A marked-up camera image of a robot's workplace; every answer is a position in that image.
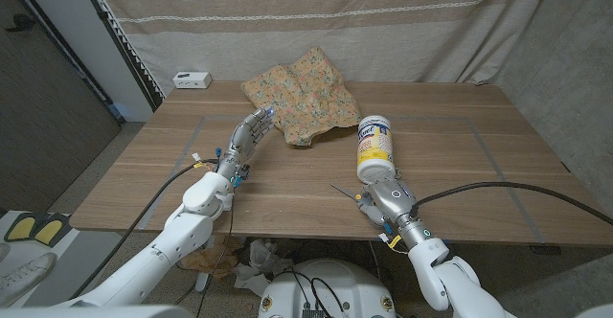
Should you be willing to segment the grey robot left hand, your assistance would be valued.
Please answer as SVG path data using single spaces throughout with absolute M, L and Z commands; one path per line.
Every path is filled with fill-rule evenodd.
M 241 167 L 255 151 L 256 145 L 274 126 L 274 111 L 265 105 L 249 114 L 234 130 L 217 166 L 216 173 L 234 182 Z

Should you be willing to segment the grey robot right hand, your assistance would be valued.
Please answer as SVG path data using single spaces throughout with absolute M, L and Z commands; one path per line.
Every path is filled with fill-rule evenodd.
M 363 187 L 355 198 L 358 209 L 377 226 L 397 230 L 409 249 L 434 236 L 418 217 L 417 200 L 402 181 L 383 178 Z

